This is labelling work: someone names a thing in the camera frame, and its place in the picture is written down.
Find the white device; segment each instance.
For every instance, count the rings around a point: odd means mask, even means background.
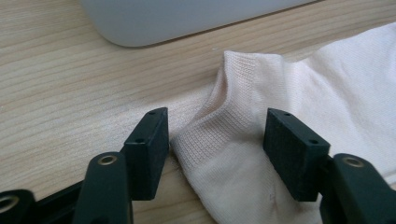
[[[141,47],[314,0],[80,0],[97,31]]]

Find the white sock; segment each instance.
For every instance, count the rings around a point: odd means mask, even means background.
[[[396,23],[309,58],[227,51],[216,86],[172,147],[219,223],[319,223],[295,202],[262,149],[267,107],[286,110],[331,145],[396,181]]]

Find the white fabric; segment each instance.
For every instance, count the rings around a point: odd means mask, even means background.
[[[396,23],[334,42],[297,63],[227,51],[215,88],[172,141],[218,223],[318,223],[262,150],[267,107],[286,110],[331,145],[396,182]]]

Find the wood grain surface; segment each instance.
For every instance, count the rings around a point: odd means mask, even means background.
[[[0,191],[30,189],[41,199],[74,184],[156,107],[169,107],[174,135],[210,93],[224,50],[296,61],[393,21],[394,0],[326,0],[131,49],[99,36],[77,0],[1,1]],[[134,220],[215,222],[173,154],[157,198],[134,202]]]

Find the sock cuff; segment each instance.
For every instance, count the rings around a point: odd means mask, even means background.
[[[256,64],[252,54],[224,52],[208,100],[171,141],[185,172],[219,154],[232,139],[254,133],[248,130],[254,121],[250,108]]]

